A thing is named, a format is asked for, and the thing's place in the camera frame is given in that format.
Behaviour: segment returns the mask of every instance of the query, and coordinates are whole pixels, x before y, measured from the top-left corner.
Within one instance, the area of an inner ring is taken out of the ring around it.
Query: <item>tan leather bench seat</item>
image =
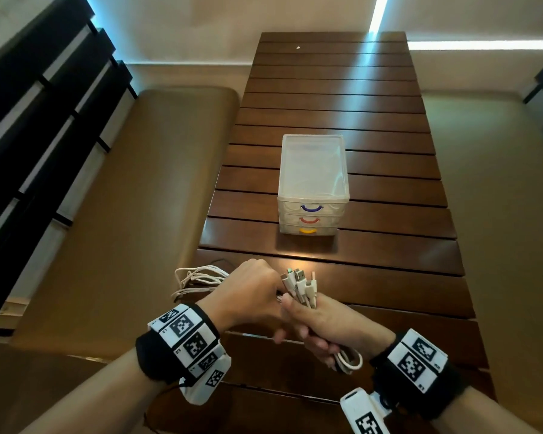
[[[13,345],[113,359],[171,307],[174,270],[197,247],[238,107],[227,88],[140,95]]]

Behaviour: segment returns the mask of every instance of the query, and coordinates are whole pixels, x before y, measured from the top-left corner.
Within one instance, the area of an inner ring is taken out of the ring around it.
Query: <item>black slatted backrest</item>
[[[0,120],[37,80],[45,85],[0,138],[0,215],[19,199],[0,227],[0,307],[130,87],[131,75],[112,58],[108,36],[89,24],[92,15],[86,0],[56,0],[0,50]],[[85,38],[45,81],[44,71],[85,26]],[[21,194],[22,183],[69,118],[74,120]]]

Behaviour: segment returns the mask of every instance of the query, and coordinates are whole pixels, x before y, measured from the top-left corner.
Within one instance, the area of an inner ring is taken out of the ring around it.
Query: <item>brown wooden table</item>
[[[343,134],[350,203],[336,237],[282,235],[276,193],[283,134]],[[403,32],[263,33],[194,266],[256,257],[316,271],[319,291],[393,331],[414,328],[494,396],[456,232]],[[237,329],[272,334],[262,326]],[[303,346],[227,334],[233,358],[203,407],[179,390],[149,409],[156,429],[189,433],[350,433],[338,401],[372,387],[369,365],[327,370]],[[392,433],[433,432],[391,416]]]

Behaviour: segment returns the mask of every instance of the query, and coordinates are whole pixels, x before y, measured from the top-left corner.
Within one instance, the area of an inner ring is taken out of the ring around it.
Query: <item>blue drawer handle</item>
[[[318,208],[306,208],[305,205],[302,205],[301,207],[307,212],[318,212],[324,208],[322,205],[320,205]]]

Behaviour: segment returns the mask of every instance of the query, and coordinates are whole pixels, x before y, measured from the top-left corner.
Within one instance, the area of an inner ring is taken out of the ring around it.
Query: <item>translucent plastic lid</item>
[[[284,135],[277,198],[296,203],[347,203],[350,192],[344,138]]]

